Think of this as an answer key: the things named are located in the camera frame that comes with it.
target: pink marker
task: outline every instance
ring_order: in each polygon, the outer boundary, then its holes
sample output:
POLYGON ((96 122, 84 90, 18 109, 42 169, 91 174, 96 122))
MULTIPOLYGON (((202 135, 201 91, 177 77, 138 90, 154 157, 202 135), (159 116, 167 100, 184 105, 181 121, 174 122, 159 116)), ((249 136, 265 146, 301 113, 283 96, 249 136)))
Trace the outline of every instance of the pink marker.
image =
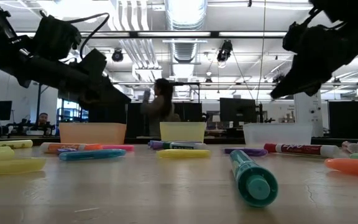
POLYGON ((135 151, 135 146, 128 146, 128 145, 104 145, 103 149, 123 149, 127 152, 135 151))

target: white plastic bin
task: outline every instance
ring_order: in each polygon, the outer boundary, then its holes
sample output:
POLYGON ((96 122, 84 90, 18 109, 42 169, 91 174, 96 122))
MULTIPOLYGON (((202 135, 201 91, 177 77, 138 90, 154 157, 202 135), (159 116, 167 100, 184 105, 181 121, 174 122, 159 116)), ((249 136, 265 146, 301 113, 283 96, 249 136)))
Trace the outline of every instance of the white plastic bin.
POLYGON ((274 144, 310 144, 312 124, 245 124, 244 138, 248 146, 274 144))
POLYGON ((160 122, 161 140, 204 142, 205 127, 204 122, 160 122))

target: blue marker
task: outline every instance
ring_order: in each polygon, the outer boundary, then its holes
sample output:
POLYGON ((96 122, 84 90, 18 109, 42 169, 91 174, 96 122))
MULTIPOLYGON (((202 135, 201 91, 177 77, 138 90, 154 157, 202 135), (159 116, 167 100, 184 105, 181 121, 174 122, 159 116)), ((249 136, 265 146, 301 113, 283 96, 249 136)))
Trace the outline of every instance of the blue marker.
POLYGON ((125 155, 123 149, 103 149, 93 151, 80 152, 64 152, 59 155, 59 159, 63 161, 76 161, 83 159, 108 159, 125 155))

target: orange marker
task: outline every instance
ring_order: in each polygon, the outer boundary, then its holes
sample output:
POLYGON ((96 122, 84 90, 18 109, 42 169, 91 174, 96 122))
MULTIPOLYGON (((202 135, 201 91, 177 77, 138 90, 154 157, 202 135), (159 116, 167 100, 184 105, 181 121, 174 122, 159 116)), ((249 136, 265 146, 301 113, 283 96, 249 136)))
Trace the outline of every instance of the orange marker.
POLYGON ((326 167, 350 175, 358 175, 358 159, 326 159, 326 167))
POLYGON ((52 143, 44 142, 40 146, 44 153, 58 152, 58 149, 76 149, 77 151, 100 150, 103 149, 100 144, 70 144, 70 143, 52 143))

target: yellow plastic bin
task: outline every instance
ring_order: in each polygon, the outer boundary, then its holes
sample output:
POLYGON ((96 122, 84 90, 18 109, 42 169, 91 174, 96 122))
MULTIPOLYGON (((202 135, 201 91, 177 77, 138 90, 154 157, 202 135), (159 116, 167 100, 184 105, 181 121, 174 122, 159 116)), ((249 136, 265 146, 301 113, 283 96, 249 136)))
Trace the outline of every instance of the yellow plastic bin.
POLYGON ((124 144, 126 124, 60 123, 61 143, 124 144))
POLYGON ((204 122, 161 122, 161 140, 204 142, 205 127, 204 122))

